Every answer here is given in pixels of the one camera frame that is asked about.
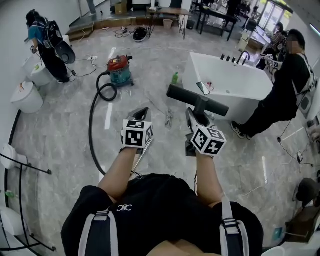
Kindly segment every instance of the smartphone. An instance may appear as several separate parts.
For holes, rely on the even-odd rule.
[[[200,88],[200,90],[203,92],[204,95],[210,94],[209,89],[206,87],[206,85],[203,82],[197,82],[196,85]]]

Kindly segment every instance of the black vacuum hose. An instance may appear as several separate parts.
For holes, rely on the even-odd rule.
[[[92,155],[93,161],[94,161],[96,167],[98,168],[99,172],[102,175],[106,175],[106,173],[105,173],[104,170],[102,170],[101,165],[98,162],[98,159],[97,159],[97,156],[96,156],[96,152],[95,152],[95,149],[94,149],[93,139],[92,139],[92,123],[93,123],[93,119],[94,119],[95,106],[96,106],[96,101],[98,99],[98,96],[100,96],[102,99],[104,99],[107,102],[111,102],[117,97],[117,93],[118,93],[117,87],[115,87],[112,83],[107,83],[107,84],[103,85],[101,88],[99,88],[99,80],[100,80],[100,78],[102,76],[106,76],[106,75],[109,75],[109,72],[106,71],[106,72],[101,73],[98,76],[97,80],[96,80],[97,93],[96,93],[96,95],[94,97],[94,100],[92,102],[92,106],[91,106],[91,110],[90,110],[90,117],[89,117],[89,144],[90,144],[90,151],[91,151],[91,155]],[[101,91],[106,87],[111,87],[114,90],[113,97],[106,98],[105,96],[102,95]]]

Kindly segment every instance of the black metal rack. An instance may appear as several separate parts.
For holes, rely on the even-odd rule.
[[[45,248],[47,248],[48,250],[52,251],[52,252],[55,252],[56,251],[56,248],[53,246],[53,247],[49,247],[47,246],[46,244],[44,244],[43,242],[41,242],[40,240],[38,240],[37,238],[35,238],[35,235],[33,233],[31,233],[29,235],[29,237],[31,237],[33,240],[36,241],[36,243],[33,243],[33,244],[30,244],[29,242],[29,237],[28,237],[28,234],[27,234],[27,231],[26,231],[26,226],[25,226],[25,221],[24,221],[24,213],[23,213],[23,209],[22,209],[22,172],[23,172],[23,166],[27,167],[26,171],[28,170],[28,168],[30,169],[34,169],[38,172],[41,172],[41,173],[45,173],[45,174],[49,174],[51,175],[52,174],[52,171],[51,170],[42,170],[42,169],[38,169],[36,167],[33,167],[30,163],[28,164],[24,164],[22,162],[19,162],[19,161],[16,161],[16,160],[13,160],[11,159],[10,157],[7,157],[3,154],[0,153],[0,156],[1,157],[4,157],[8,160],[11,160],[17,164],[20,164],[20,175],[19,175],[19,206],[20,206],[20,216],[21,216],[21,221],[22,221],[22,227],[23,227],[23,233],[24,233],[24,237],[25,237],[25,241],[26,241],[26,244],[20,240],[17,236],[15,236],[19,241],[20,243],[22,243],[24,246],[21,246],[21,247],[16,247],[16,248],[11,248],[10,247],[10,244],[9,244],[9,241],[8,241],[8,238],[7,238],[7,234],[6,234],[6,231],[4,229],[4,224],[3,224],[3,221],[2,221],[2,216],[1,216],[1,213],[0,213],[0,223],[1,223],[1,226],[2,226],[2,230],[3,230],[3,233],[4,233],[4,236],[5,236],[5,239],[6,239],[6,242],[9,246],[9,248],[0,248],[0,251],[3,251],[3,252],[10,252],[10,251],[19,251],[19,250],[23,250],[23,249],[31,249],[33,247],[36,247],[36,246],[43,246]],[[38,255],[38,256],[41,256],[40,254],[36,253],[35,251],[31,250],[34,254]]]

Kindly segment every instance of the white bathtub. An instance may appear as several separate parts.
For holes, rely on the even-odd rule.
[[[263,70],[191,52],[182,77],[183,87],[204,95],[197,86],[198,82],[212,82],[214,90],[210,90],[206,97],[229,107],[225,117],[216,114],[215,118],[239,123],[245,123],[250,118],[259,101],[273,87]]]

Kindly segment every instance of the bathtub faucet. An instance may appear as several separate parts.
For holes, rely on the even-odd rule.
[[[239,62],[240,62],[240,60],[241,60],[241,58],[242,58],[242,55],[244,55],[244,53],[247,54],[247,58],[248,58],[248,60],[250,61],[250,54],[249,54],[249,52],[247,52],[246,50],[244,50],[243,52],[241,52],[241,55],[240,55],[238,61],[236,62],[237,64],[239,64]],[[247,58],[245,58],[245,60],[244,60],[244,62],[242,63],[242,65],[244,65],[244,64],[246,63]]]

